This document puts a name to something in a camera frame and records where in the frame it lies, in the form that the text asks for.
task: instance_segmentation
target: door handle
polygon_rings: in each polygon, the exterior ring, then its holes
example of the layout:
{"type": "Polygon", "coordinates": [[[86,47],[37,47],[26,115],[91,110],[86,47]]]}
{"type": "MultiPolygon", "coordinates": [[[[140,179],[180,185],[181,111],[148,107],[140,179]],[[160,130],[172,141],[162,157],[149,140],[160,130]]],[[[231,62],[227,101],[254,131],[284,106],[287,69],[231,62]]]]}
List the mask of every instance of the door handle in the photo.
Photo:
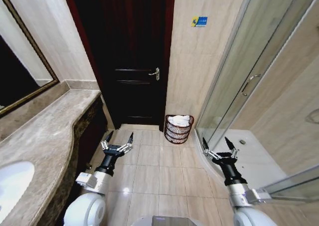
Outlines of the door handle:
{"type": "Polygon", "coordinates": [[[241,91],[241,94],[242,94],[243,96],[247,96],[247,95],[248,95],[247,93],[244,93],[244,90],[246,89],[246,87],[247,87],[247,85],[249,84],[249,82],[251,82],[254,78],[260,77],[260,76],[261,76],[261,74],[253,75],[253,76],[251,76],[251,77],[248,79],[246,85],[244,86],[243,90],[241,91]]]}
{"type": "Polygon", "coordinates": [[[149,73],[149,75],[156,75],[156,80],[160,79],[160,69],[156,68],[156,71],[154,73],[149,73]]]}

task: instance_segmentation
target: vanity counter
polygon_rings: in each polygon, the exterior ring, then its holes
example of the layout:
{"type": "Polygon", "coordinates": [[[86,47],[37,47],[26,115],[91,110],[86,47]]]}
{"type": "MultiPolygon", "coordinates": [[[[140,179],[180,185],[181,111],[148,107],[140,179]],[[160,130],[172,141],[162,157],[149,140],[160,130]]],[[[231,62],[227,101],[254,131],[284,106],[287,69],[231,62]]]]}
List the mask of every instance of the vanity counter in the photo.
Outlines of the vanity counter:
{"type": "Polygon", "coordinates": [[[18,161],[35,167],[30,185],[1,226],[38,223],[68,168],[73,127],[99,96],[98,90],[69,90],[0,142],[0,167],[18,161]]]}

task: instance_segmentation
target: wooden door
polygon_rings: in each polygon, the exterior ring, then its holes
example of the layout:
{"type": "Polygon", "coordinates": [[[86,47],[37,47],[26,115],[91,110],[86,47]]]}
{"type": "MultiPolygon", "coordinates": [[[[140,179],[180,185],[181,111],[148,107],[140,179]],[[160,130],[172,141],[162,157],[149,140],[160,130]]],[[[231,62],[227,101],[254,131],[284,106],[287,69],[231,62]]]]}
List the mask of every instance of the wooden door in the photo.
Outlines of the wooden door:
{"type": "Polygon", "coordinates": [[[162,129],[173,1],[67,0],[116,128],[162,129]]]}

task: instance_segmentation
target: wicker basket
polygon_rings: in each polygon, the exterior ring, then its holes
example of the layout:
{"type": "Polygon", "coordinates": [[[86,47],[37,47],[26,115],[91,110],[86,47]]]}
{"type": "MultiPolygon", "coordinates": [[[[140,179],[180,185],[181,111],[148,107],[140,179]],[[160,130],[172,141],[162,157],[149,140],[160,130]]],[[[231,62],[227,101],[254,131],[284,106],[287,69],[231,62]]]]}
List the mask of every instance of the wicker basket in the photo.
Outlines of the wicker basket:
{"type": "Polygon", "coordinates": [[[164,135],[165,138],[173,144],[182,144],[186,142],[188,139],[191,127],[194,123],[194,117],[189,116],[189,126],[181,127],[173,125],[168,121],[169,117],[173,117],[174,115],[166,115],[165,116],[165,129],[164,135]]]}

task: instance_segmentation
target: blue sticker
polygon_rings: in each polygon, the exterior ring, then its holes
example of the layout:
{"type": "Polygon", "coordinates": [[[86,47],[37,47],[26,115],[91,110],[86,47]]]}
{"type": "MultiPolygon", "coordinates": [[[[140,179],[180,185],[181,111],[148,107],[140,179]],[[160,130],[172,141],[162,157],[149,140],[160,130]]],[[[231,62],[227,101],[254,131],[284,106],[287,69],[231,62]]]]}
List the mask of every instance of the blue sticker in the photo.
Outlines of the blue sticker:
{"type": "Polygon", "coordinates": [[[207,24],[207,17],[206,16],[195,16],[192,20],[191,26],[192,27],[203,27],[207,24]]]}

